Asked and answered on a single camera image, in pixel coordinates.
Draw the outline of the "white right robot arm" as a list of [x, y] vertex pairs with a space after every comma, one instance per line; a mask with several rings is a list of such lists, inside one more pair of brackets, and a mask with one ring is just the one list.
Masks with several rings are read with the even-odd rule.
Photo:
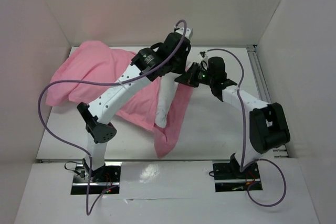
[[175, 82], [193, 88], [207, 85], [212, 95], [242, 113], [243, 149], [232, 154], [229, 161], [230, 174], [240, 178], [263, 154], [290, 141], [286, 117], [279, 103], [262, 101], [230, 80], [222, 58], [211, 57], [206, 66], [203, 68], [201, 63], [192, 63], [188, 70], [175, 78]]

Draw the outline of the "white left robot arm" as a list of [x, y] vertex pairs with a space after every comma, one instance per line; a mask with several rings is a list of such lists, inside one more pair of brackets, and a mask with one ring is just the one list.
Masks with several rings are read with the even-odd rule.
[[178, 87], [175, 78], [186, 68], [192, 34], [191, 28], [176, 28], [164, 42], [141, 49], [112, 87], [92, 102], [77, 106], [88, 132], [88, 154], [83, 166], [85, 176], [91, 181], [103, 177], [107, 142], [117, 133], [111, 123], [113, 116], [155, 80], [160, 82], [155, 123], [163, 127]]

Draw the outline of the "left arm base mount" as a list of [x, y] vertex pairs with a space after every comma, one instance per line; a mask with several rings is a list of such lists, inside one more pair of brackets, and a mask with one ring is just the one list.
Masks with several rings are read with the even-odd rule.
[[101, 172], [89, 177], [80, 162], [68, 161], [64, 169], [73, 173], [71, 195], [85, 195], [90, 180], [90, 195], [99, 195], [103, 190], [105, 194], [113, 195], [120, 192], [121, 163], [107, 162]]

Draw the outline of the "white pillow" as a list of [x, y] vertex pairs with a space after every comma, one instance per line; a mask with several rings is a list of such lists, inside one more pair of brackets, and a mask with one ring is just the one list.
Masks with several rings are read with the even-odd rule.
[[167, 114], [174, 100], [178, 87], [185, 90], [192, 90], [191, 87], [175, 82], [181, 74], [169, 72], [160, 79], [160, 87], [157, 99], [155, 114], [155, 124], [160, 128], [165, 128], [167, 124]]

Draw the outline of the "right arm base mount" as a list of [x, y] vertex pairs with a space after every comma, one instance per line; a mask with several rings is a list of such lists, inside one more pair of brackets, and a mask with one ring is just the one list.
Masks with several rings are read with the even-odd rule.
[[263, 188], [257, 164], [253, 164], [242, 174], [234, 174], [229, 163], [213, 163], [213, 170], [208, 174], [214, 179], [217, 193], [246, 191], [249, 186], [250, 190], [262, 190]]

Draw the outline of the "pink satin pillowcase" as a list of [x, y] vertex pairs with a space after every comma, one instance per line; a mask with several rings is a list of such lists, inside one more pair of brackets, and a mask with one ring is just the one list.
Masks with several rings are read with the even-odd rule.
[[[124, 73], [135, 52], [111, 49], [100, 41], [83, 42], [57, 69], [51, 81], [81, 80], [82, 83], [61, 83], [47, 91], [46, 104], [59, 106], [65, 101], [90, 103], [103, 94], [107, 87], [92, 86], [85, 81], [112, 83]], [[176, 146], [184, 115], [192, 90], [178, 87], [170, 110], [167, 114], [165, 128], [155, 124], [160, 82], [139, 91], [128, 101], [116, 115], [154, 134], [154, 148], [159, 158], [164, 157]]]

